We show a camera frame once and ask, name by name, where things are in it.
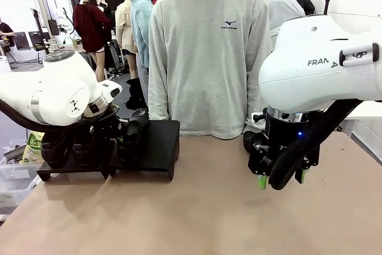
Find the maroon sweater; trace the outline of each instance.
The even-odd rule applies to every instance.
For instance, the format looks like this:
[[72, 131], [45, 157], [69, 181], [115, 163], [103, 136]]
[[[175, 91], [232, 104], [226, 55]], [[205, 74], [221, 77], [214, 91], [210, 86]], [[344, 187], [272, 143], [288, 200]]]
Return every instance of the maroon sweater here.
[[77, 5], [73, 12], [73, 24], [82, 38], [85, 51], [96, 52], [112, 40], [112, 24], [93, 4]]

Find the clear plastic container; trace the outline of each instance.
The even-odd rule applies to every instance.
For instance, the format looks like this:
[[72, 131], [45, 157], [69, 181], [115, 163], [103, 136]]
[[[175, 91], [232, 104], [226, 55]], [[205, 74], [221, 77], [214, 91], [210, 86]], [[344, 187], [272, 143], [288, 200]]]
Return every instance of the clear plastic container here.
[[0, 214], [10, 214], [40, 182], [41, 164], [8, 164], [0, 161]]

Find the white shirt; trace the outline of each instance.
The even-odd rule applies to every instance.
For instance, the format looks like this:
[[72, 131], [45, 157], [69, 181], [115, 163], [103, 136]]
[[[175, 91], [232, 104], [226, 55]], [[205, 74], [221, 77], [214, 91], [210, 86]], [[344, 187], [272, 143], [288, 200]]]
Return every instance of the white shirt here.
[[122, 49], [135, 53], [137, 48], [135, 46], [133, 32], [131, 30], [130, 10], [130, 0], [125, 0], [123, 3], [118, 5], [115, 11], [116, 37], [117, 42]]
[[289, 19], [305, 16], [305, 12], [296, 0], [266, 0], [268, 4], [268, 16], [270, 37], [275, 48], [280, 27]]
[[158, 0], [150, 24], [150, 119], [180, 121], [182, 136], [232, 139], [263, 102], [270, 54], [264, 0]]

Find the black shorts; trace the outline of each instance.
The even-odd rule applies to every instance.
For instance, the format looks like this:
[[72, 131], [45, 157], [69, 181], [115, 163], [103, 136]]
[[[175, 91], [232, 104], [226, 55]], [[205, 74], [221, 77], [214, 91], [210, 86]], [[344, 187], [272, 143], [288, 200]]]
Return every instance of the black shorts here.
[[122, 49], [122, 52], [124, 53], [124, 55], [135, 55], [134, 53], [130, 52], [129, 50], [127, 49]]

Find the gray sweatshirt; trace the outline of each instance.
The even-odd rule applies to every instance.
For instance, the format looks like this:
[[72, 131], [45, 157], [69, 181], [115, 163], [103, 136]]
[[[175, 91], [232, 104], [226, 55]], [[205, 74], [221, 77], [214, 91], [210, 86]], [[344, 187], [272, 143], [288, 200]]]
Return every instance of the gray sweatshirt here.
[[271, 51], [264, 0], [159, 0], [149, 34], [150, 119], [183, 136], [232, 139], [266, 104], [258, 87]]

